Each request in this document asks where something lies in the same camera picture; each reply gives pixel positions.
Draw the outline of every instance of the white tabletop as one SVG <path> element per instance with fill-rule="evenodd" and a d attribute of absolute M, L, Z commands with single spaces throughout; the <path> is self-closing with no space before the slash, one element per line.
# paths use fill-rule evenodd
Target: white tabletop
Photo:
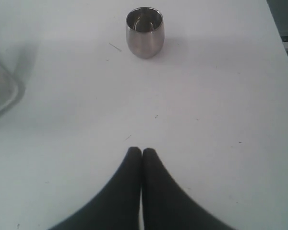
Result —
<path fill-rule="evenodd" d="M 165 20 L 150 60 L 125 41 L 139 6 Z M 65 219 L 129 146 L 225 223 L 288 230 L 288 58 L 265 0 L 2 0 L 0 63 L 26 87 L 0 117 L 0 230 Z"/>

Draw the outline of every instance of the cup rim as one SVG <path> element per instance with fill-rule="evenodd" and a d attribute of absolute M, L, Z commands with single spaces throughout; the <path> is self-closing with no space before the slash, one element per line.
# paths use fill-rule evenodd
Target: cup rim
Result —
<path fill-rule="evenodd" d="M 133 13 L 133 12 L 135 12 L 135 11 L 138 11 L 138 10 L 140 10 L 140 9 L 151 9 L 151 10 L 155 11 L 156 13 L 158 13 L 158 14 L 161 16 L 161 23 L 160 23 L 160 25 L 159 25 L 156 29 L 154 29 L 154 30 L 152 30 L 152 31 L 149 31 L 149 32 L 139 32 L 139 31 L 136 31 L 136 30 L 132 29 L 132 28 L 128 25 L 127 19 L 128 19 L 129 15 L 130 15 L 131 13 Z M 153 32 L 155 32 L 155 31 L 157 31 L 159 28 L 161 28 L 161 26 L 163 25 L 163 15 L 162 15 L 162 13 L 161 13 L 159 10 L 157 10 L 157 9 L 155 9 L 155 8 L 153 8 L 153 7 L 148 7 L 148 6 L 138 7 L 138 8 L 133 9 L 132 11 L 130 11 L 130 12 L 127 14 L 127 17 L 126 17 L 126 25 L 128 26 L 128 28 L 129 28 L 130 30 L 132 30 L 132 31 L 135 32 L 135 33 L 139 33 L 139 34 L 150 34 L 150 33 L 153 33 Z"/>

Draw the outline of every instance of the table surface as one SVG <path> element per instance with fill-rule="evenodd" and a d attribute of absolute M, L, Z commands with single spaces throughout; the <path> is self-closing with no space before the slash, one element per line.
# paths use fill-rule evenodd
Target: table surface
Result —
<path fill-rule="evenodd" d="M 165 20 L 149 60 L 125 41 L 139 6 Z M 65 219 L 129 146 L 225 223 L 288 230 L 288 58 L 265 0 L 2 0 L 0 63 L 26 88 L 0 117 L 0 230 Z"/>

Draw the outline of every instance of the metal cup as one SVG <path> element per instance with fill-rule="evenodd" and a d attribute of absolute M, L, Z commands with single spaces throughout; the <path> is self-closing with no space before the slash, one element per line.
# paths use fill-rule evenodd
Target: metal cup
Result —
<path fill-rule="evenodd" d="M 139 58 L 151 58 L 164 44 L 162 14 L 151 7 L 140 7 L 126 18 L 126 38 L 129 49 Z"/>

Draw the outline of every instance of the stainless steel cup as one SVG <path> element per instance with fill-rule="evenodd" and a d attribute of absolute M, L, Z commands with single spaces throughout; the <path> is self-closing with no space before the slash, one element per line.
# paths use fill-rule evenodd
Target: stainless steel cup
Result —
<path fill-rule="evenodd" d="M 140 58 L 151 58 L 164 44 L 162 14 L 151 7 L 140 7 L 126 18 L 126 38 L 129 49 Z"/>

